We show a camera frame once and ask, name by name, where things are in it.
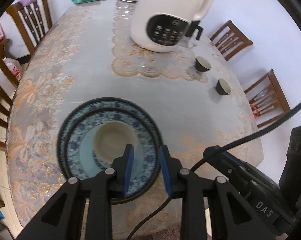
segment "small teacup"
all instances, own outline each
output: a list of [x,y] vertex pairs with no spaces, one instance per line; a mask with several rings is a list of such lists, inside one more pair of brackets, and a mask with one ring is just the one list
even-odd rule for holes
[[138,138],[134,129],[121,121],[110,121],[103,124],[95,133],[94,152],[103,162],[112,164],[117,157],[123,156],[126,144],[138,147]]
[[215,89],[222,96],[230,95],[232,92],[229,84],[222,78],[218,80]]
[[195,61],[195,68],[200,72],[208,71],[212,68],[210,63],[203,57],[197,57]]

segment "blue and white plate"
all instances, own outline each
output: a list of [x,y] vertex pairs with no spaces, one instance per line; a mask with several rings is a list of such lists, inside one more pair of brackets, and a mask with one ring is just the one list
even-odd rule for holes
[[108,168],[110,164],[102,162],[94,154],[92,139],[101,124],[112,120],[129,124],[139,139],[134,153],[129,196],[114,200],[113,203],[117,204],[143,194],[159,173],[158,148],[163,142],[155,122],[143,109],[119,98],[98,98],[80,105],[67,117],[60,129],[57,157],[66,178],[76,176],[85,179]]

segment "plastic bag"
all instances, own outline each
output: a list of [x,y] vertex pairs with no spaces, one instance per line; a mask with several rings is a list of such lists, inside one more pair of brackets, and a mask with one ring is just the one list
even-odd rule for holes
[[[4,58],[4,63],[8,67],[8,69],[12,72],[15,78],[19,81],[21,79],[23,68],[19,64],[18,60],[12,58]],[[0,86],[6,92],[7,95],[11,95],[15,92],[14,85],[8,80],[5,74],[0,69]]]

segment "floral lace pattern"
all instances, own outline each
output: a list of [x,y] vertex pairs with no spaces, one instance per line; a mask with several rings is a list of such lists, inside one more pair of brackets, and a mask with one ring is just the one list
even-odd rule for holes
[[124,77],[141,74],[150,78],[163,76],[207,83],[207,76],[193,67],[195,54],[192,48],[178,45],[172,52],[157,53],[133,43],[129,37],[129,27],[135,6],[120,1],[116,4],[113,29],[115,45],[112,49],[115,59],[111,65],[112,70]]

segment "white appliance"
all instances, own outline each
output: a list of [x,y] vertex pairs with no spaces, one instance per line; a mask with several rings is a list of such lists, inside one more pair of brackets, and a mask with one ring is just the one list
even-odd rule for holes
[[138,0],[132,40],[155,52],[172,51],[192,21],[206,16],[214,0]]

